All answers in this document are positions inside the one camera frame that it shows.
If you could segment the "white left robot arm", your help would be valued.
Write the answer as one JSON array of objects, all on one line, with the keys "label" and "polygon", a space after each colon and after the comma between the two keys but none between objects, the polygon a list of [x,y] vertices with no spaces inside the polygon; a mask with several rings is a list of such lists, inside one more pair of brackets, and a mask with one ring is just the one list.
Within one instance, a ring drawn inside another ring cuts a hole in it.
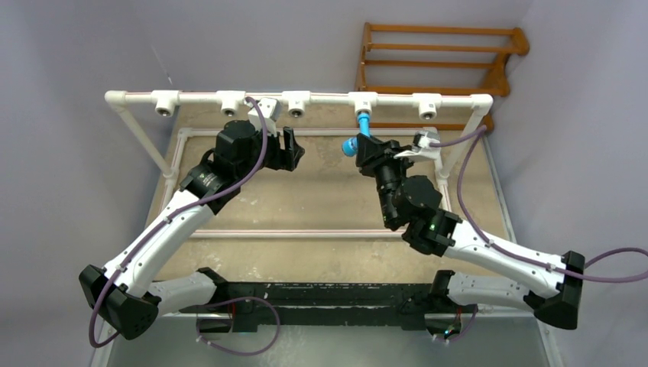
[{"label": "white left robot arm", "polygon": [[214,147],[188,171],[158,217],[118,256],[102,267],[87,265],[79,274],[92,308],[92,346],[104,345],[95,335],[98,320],[132,340],[166,313],[194,306],[210,313],[223,310],[228,292],[217,285],[214,271],[198,270],[171,281],[154,279],[181,245],[238,195],[260,169],[294,171],[304,154],[291,127],[272,134],[248,120],[226,123]]}]

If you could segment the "blue plastic water faucet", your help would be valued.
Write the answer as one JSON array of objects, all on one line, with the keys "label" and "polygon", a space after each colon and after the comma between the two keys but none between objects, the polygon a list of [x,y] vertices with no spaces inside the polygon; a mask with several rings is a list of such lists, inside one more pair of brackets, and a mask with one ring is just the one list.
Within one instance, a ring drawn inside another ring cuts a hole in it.
[{"label": "blue plastic water faucet", "polygon": [[359,143],[358,136],[370,136],[370,120],[371,116],[369,112],[359,112],[357,115],[357,123],[359,126],[359,133],[355,136],[349,138],[342,144],[342,153],[346,157],[354,157],[358,153]]}]

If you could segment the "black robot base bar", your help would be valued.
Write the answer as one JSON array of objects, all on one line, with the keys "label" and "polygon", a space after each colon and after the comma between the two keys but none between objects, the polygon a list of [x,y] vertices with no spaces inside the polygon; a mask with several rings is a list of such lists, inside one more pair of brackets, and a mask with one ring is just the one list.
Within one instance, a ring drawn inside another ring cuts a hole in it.
[{"label": "black robot base bar", "polygon": [[433,314],[473,314],[475,306],[452,302],[434,284],[264,283],[225,281],[195,313],[231,313],[235,332],[261,325],[398,326],[429,330]]}]

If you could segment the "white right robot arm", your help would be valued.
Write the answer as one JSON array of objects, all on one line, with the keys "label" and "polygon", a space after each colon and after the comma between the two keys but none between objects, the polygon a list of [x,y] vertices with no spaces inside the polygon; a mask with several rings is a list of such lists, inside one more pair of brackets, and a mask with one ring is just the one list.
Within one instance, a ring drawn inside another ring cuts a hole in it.
[{"label": "white right robot arm", "polygon": [[355,165],[376,183],[384,227],[396,231],[424,254],[466,261],[494,272],[471,276],[438,271],[429,290],[431,305],[493,305],[531,312],[538,320],[564,330],[578,326],[585,258],[577,252],[535,252],[476,229],[459,215],[443,210],[442,194],[423,175],[407,176],[412,161],[397,141],[357,136]]}]

